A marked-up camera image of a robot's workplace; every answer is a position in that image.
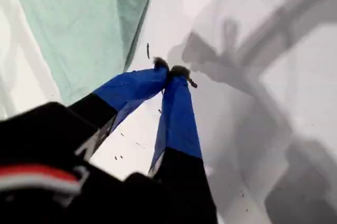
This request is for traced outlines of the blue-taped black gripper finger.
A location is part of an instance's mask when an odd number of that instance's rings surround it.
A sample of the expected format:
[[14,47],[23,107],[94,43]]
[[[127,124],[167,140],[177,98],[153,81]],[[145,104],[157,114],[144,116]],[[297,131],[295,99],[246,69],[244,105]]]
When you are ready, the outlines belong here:
[[153,68],[117,75],[70,105],[69,109],[99,129],[109,125],[113,132],[144,101],[164,89],[168,68],[165,60],[156,57]]
[[164,223],[217,223],[191,93],[190,71],[169,72],[151,163],[154,211]]

